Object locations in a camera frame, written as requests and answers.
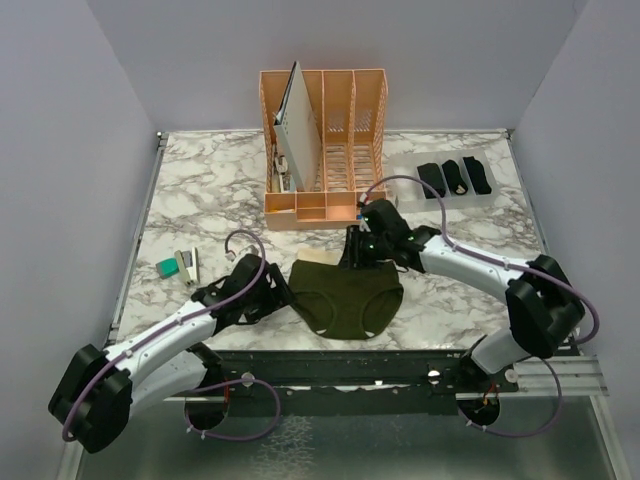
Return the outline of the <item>peach plastic file organizer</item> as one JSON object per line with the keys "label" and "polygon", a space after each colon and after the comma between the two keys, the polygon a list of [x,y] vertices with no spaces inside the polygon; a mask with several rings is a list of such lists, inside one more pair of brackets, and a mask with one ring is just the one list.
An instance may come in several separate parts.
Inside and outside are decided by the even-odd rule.
{"label": "peach plastic file organizer", "polygon": [[305,70],[322,142],[314,187],[282,191],[277,185],[273,129],[289,72],[260,73],[266,146],[264,215],[275,231],[340,229],[358,222],[359,199],[383,177],[382,153],[388,85],[383,69]]}

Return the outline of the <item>olive green underwear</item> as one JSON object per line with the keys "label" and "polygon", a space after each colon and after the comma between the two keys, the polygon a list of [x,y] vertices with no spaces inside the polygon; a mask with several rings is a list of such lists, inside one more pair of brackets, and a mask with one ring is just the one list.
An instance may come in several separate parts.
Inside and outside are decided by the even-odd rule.
{"label": "olive green underwear", "polygon": [[292,308],[315,334],[332,340],[368,340],[380,335],[400,309],[404,288],[396,266],[339,266],[336,252],[302,248],[288,286]]}

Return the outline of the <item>black rolled sock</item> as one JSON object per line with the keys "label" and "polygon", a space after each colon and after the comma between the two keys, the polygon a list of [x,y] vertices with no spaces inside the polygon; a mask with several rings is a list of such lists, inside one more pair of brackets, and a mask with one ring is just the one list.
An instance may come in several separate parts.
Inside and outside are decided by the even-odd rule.
{"label": "black rolled sock", "polygon": [[466,181],[463,179],[459,164],[449,159],[442,164],[442,171],[445,177],[445,181],[449,192],[454,196],[466,195],[469,191],[469,187]]}
{"label": "black rolled sock", "polygon": [[474,156],[463,158],[467,174],[477,195],[490,195],[493,192],[492,186],[487,178],[484,165]]}

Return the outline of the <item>black rolled sock left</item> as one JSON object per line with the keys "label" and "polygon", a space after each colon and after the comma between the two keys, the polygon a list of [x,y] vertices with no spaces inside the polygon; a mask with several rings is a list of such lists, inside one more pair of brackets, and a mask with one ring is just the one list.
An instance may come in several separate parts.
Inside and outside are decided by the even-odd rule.
{"label": "black rolled sock left", "polygon": [[459,164],[449,159],[442,164],[442,171],[445,177],[445,181],[449,192],[454,196],[466,195],[469,191],[469,187],[466,181],[463,179]]}

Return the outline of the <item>stationery items in organizer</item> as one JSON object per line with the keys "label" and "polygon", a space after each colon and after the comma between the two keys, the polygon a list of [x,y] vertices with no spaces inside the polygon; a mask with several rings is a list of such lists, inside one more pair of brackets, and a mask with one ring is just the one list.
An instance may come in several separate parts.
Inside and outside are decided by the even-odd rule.
{"label": "stationery items in organizer", "polygon": [[274,156],[271,188],[273,193],[291,192],[292,177],[284,155]]}

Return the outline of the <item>white grey binder folder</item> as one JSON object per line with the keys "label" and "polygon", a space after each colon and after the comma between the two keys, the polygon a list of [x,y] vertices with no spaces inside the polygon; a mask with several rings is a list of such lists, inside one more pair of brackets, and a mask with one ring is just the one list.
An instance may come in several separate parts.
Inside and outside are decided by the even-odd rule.
{"label": "white grey binder folder", "polygon": [[276,112],[274,132],[278,151],[299,191],[315,186],[322,145],[310,96],[298,61],[292,65],[284,94]]}

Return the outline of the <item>black patterned boxer underwear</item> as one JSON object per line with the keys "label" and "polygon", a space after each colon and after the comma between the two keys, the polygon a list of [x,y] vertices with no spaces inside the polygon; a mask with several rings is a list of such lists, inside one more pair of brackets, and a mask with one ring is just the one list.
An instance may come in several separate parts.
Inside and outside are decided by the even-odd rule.
{"label": "black patterned boxer underwear", "polygon": [[429,184],[440,197],[446,195],[446,186],[440,167],[437,163],[425,163],[417,167],[419,178]]}

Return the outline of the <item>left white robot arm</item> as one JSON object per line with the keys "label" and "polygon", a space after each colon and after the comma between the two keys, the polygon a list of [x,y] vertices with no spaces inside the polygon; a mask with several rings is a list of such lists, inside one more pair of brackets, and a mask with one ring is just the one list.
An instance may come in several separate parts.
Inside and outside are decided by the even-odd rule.
{"label": "left white robot arm", "polygon": [[82,347],[48,404],[63,440],[97,453],[134,414],[168,397],[218,390],[228,399],[233,386],[255,385],[250,374],[231,374],[204,342],[230,326],[253,325],[293,300],[277,264],[246,254],[230,274],[196,289],[174,314],[136,337],[104,350]]}

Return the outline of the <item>clear plastic compartment tray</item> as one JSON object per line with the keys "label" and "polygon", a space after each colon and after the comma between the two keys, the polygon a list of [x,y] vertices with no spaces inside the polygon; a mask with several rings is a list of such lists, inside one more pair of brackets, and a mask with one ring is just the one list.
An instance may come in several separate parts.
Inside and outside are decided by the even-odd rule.
{"label": "clear plastic compartment tray", "polygon": [[[389,157],[391,175],[408,175],[433,187],[448,209],[489,207],[500,194],[489,161],[482,149],[397,153]],[[400,212],[438,211],[438,201],[424,186],[393,180],[387,188]]]}

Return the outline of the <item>black rolled sock right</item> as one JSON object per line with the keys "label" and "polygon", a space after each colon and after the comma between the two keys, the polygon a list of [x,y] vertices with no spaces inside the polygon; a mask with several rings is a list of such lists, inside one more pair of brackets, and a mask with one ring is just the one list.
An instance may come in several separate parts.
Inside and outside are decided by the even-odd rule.
{"label": "black rolled sock right", "polygon": [[493,192],[492,186],[487,178],[484,165],[474,156],[463,158],[467,174],[477,195],[490,195]]}

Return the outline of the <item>teal green eraser block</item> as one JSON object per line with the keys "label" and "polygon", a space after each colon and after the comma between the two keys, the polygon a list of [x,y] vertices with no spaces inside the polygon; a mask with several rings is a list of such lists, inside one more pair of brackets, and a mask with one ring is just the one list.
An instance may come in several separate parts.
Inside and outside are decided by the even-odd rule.
{"label": "teal green eraser block", "polygon": [[156,270],[161,279],[167,279],[179,273],[179,265],[175,257],[170,257],[158,262]]}

